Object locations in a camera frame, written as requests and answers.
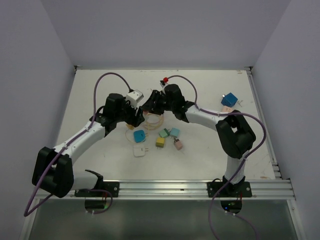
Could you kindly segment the dark blue cube socket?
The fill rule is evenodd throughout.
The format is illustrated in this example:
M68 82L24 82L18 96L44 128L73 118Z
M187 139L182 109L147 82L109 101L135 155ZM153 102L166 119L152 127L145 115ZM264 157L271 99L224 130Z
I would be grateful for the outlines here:
M232 108L238 102L238 98L233 93L228 93L222 96L221 104Z

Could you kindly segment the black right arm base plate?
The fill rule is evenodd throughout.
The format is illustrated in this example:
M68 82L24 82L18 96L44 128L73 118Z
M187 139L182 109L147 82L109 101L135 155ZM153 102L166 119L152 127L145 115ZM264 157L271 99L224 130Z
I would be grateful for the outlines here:
M216 178L206 183L208 197L212 198L220 188L227 182L225 178L222 180ZM253 196L249 181L245 181L245 177L236 184L229 183L218 194L217 198L251 198Z

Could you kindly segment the white plug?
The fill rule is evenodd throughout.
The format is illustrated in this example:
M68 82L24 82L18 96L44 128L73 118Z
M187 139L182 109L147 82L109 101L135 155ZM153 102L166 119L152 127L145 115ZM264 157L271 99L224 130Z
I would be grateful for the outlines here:
M144 157L148 151L149 149L143 144L137 144L133 146L133 156L136 158Z

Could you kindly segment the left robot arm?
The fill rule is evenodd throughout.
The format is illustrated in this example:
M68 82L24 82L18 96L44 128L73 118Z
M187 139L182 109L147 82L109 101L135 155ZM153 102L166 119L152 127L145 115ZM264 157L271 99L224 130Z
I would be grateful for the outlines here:
M91 146L113 131L118 123L138 127L145 120L143 110L138 106L143 97L138 90L126 96L109 94L103 111L96 111L78 133L53 148L43 147L39 151L32 184L58 198L63 198L72 190L87 190L95 197L101 195L104 190L103 176L92 170L75 173L73 165Z

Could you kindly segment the yellow olive plug adapter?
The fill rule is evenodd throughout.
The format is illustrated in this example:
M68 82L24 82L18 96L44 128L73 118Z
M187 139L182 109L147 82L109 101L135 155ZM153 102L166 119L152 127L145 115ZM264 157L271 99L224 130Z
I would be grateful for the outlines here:
M155 141L155 146L162 149L165 147L165 141L166 139L164 137L158 137Z

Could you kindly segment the pink cube socket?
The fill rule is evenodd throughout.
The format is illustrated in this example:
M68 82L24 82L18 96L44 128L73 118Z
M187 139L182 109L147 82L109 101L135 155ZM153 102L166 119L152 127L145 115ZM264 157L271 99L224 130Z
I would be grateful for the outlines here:
M234 109L232 107L229 106L223 106L221 112L222 113L232 113L234 111Z

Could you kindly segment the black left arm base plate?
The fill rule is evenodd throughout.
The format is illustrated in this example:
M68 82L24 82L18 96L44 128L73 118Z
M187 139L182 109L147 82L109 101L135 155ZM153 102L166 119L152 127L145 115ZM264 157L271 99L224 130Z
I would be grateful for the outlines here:
M120 183L118 181L103 181L99 186L95 186L94 189L76 190L74 196L83 198L106 198L112 196L113 198L117 198L119 191Z

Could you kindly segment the green plug adapter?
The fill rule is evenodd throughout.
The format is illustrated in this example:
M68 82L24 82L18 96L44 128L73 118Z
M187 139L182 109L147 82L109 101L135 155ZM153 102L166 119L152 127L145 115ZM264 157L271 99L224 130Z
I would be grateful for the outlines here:
M160 130L158 134L161 138L167 138L170 136L170 132L166 128Z

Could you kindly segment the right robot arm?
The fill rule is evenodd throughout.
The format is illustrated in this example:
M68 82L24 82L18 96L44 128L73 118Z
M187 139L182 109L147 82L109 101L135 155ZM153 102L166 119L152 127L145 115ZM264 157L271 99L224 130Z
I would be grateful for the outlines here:
M185 100L178 85L170 84L162 91L153 90L142 105L144 111L162 115L165 111L186 123L194 123L217 132L220 144L227 154L227 166L222 177L223 192L235 196L245 181L246 155L256 141L256 135L242 115L223 116L217 112L200 110L192 101Z

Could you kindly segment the bright blue plug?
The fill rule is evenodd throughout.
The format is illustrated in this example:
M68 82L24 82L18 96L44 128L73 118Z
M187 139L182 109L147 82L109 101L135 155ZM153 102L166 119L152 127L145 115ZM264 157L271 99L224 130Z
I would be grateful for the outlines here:
M133 139L134 142L139 144L139 143L143 143L146 141L148 136L148 133L145 132L144 130L136 130L133 132Z

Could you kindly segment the pink brown plug adapter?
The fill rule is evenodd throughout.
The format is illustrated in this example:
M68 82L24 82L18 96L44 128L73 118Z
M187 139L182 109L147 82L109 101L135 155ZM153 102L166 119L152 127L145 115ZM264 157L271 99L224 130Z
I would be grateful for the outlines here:
M178 138L174 139L173 144L178 151L183 148L183 144Z

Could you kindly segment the light teal plug adapter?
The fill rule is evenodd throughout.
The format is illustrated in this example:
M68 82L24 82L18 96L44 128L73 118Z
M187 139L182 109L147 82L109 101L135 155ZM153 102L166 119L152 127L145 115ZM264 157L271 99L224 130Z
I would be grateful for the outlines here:
M170 130L170 137L172 137L172 138L178 138L179 134L180 134L180 130L178 128L173 127Z

